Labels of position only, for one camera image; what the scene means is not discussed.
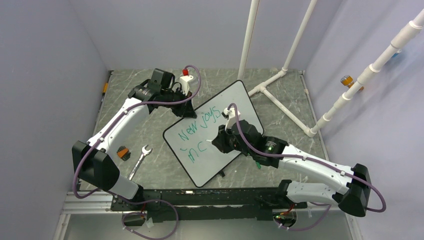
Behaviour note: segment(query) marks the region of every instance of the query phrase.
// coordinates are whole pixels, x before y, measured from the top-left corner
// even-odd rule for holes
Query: whiteboard black border
[[[211,98],[209,98],[207,101],[205,101],[204,103],[202,103],[201,105],[199,105],[195,111],[197,109],[199,109],[201,106],[205,105],[206,103],[208,103],[211,99],[215,98],[216,96],[218,96],[220,93],[224,92],[226,89],[228,89],[229,87],[231,87],[232,85],[236,84],[237,82],[241,82],[241,84],[243,85],[243,88],[246,92],[247,97],[249,98],[250,104],[253,107],[254,113],[256,114],[257,119],[259,120],[260,126],[262,127],[262,131],[265,131],[264,129],[264,125],[262,125],[261,119],[258,116],[258,113],[256,112],[255,106],[253,105],[252,99],[249,97],[248,94],[248,90],[246,89],[246,86],[244,84],[244,82],[242,80],[236,80],[235,82],[231,83],[230,85],[228,85],[227,87],[225,87],[224,89],[222,89],[221,91],[219,91],[217,94],[213,95]],[[165,132],[168,131],[168,129],[172,128],[174,125],[176,125],[177,123],[179,123],[181,120],[183,120],[183,118],[181,118],[180,120],[174,122],[171,126],[169,126],[167,129],[165,129],[162,133],[162,138],[163,140],[165,140],[166,145],[168,145],[169,149],[171,149],[172,153],[174,154],[174,156],[176,157],[176,159],[178,160],[179,164],[181,165],[181,167],[184,169],[185,173],[187,173],[188,177],[190,178],[190,180],[193,182],[194,186],[196,188],[202,188],[203,186],[205,186],[207,183],[209,183],[216,175],[214,175],[213,177],[211,177],[208,181],[206,181],[203,185],[201,186],[197,186],[195,181],[193,181],[192,177],[190,176],[189,172],[187,172],[186,168],[184,167],[184,165],[181,163],[180,159],[178,158],[178,156],[175,154],[174,150],[172,149],[172,147],[170,146],[170,144],[168,143],[167,139],[165,138]],[[225,169],[230,163],[232,163],[234,161],[234,159],[236,159],[239,155],[241,154],[241,152],[235,156],[227,165],[225,165],[223,168],[221,168],[220,171],[222,171],[223,169]]]

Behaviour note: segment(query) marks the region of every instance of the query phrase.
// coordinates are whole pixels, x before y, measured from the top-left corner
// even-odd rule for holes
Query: table
[[[181,69],[164,69],[172,72],[177,78],[182,75]],[[100,109],[96,132],[100,131],[120,109],[129,91],[152,76],[153,69],[114,70],[109,79],[109,86]],[[269,79],[278,72],[277,69],[246,69],[244,85],[249,91],[257,84]],[[200,69],[202,86],[198,95],[193,98],[196,108],[219,91],[237,80],[238,69]],[[298,70],[290,69],[287,74],[270,84],[267,89],[283,105],[307,126],[315,124],[305,87]],[[310,138],[290,120],[266,96],[257,93],[251,97],[253,106],[262,122],[264,134],[288,141],[297,148],[324,159],[324,151],[318,134]],[[145,189],[192,189],[195,185],[165,143],[163,131],[178,120],[169,108],[159,107],[141,122],[128,136],[122,145],[129,148],[131,158],[116,162],[122,175],[126,176],[133,169],[141,153],[141,148],[149,144],[153,151],[141,164],[132,179]],[[277,187],[282,179],[298,182],[313,182],[305,175],[292,170],[276,169],[262,166],[258,169],[251,157],[238,156],[226,168],[225,177],[215,176],[204,188],[254,188]],[[81,190],[91,190],[94,186],[83,182]]]

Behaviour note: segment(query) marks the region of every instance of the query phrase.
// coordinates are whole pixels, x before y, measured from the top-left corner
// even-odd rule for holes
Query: whiteboard
[[[195,110],[196,119],[181,119],[163,132],[166,144],[198,188],[203,187],[240,154],[239,151],[222,153],[206,141],[213,140],[218,134],[218,127],[226,124],[227,120],[221,113],[231,103],[237,105],[241,119],[254,125],[261,134],[264,133],[241,80],[233,82],[199,106]]]

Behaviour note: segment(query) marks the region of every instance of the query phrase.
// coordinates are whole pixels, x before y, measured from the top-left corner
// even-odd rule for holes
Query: metal wrench
[[[132,180],[133,180],[134,175],[136,174],[137,170],[139,169],[140,165],[141,165],[141,164],[142,164],[142,162],[143,162],[143,159],[144,159],[147,155],[149,155],[149,154],[152,152],[152,150],[153,150],[152,148],[150,148],[150,150],[147,150],[147,149],[146,149],[148,146],[149,146],[149,145],[145,145],[145,146],[141,149],[141,155],[140,155],[140,158],[138,159],[138,161],[137,161],[137,163],[135,164],[134,168],[131,170],[131,172],[129,173],[129,175],[128,175],[128,177],[127,177],[130,181],[132,181]]]

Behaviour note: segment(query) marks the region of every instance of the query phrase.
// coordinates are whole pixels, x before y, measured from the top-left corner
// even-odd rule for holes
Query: white pipe
[[[275,80],[281,78],[282,76],[286,75],[286,72],[281,70],[274,76],[272,76],[270,79],[259,83],[257,86],[255,86],[252,90],[249,91],[249,97],[254,95],[255,93],[261,92],[261,88],[266,88],[270,83],[274,82]]]
[[[297,118],[287,107],[285,107],[277,98],[275,98],[266,88],[262,88],[261,92],[267,96],[283,113],[285,113],[295,124],[297,124],[305,133],[309,132],[307,127],[299,118]]]
[[[387,61],[395,54],[399,49],[402,49],[411,39],[413,39],[423,29],[424,25],[424,9],[418,14],[418,16],[408,22],[399,33],[391,40],[390,45],[384,50],[384,52],[375,60],[374,63],[368,65],[367,68],[358,76],[357,81],[353,84],[349,90],[344,92],[338,100],[334,103],[333,107],[318,120],[316,125],[312,127],[307,135],[309,137],[315,136],[318,130],[327,125],[334,114],[346,105],[353,96],[365,86],[378,72]]]
[[[252,0],[250,4],[249,18],[247,19],[246,34],[244,35],[243,51],[241,52],[240,67],[238,68],[238,80],[243,80],[246,62],[248,61],[249,48],[251,46],[253,28],[255,26],[256,14],[258,13],[259,0]]]
[[[297,31],[296,37],[294,38],[290,51],[288,52],[288,56],[285,59],[284,66],[282,67],[283,71],[287,72],[287,70],[289,69],[290,61],[292,60],[293,55],[295,54],[296,48],[298,47],[299,41],[301,40],[301,37],[304,34],[306,24],[308,23],[309,18],[312,15],[312,11],[314,10],[316,3],[317,3],[317,0],[311,0],[309,3],[309,6],[307,7],[305,16],[303,17],[302,23],[300,24],[299,30]]]

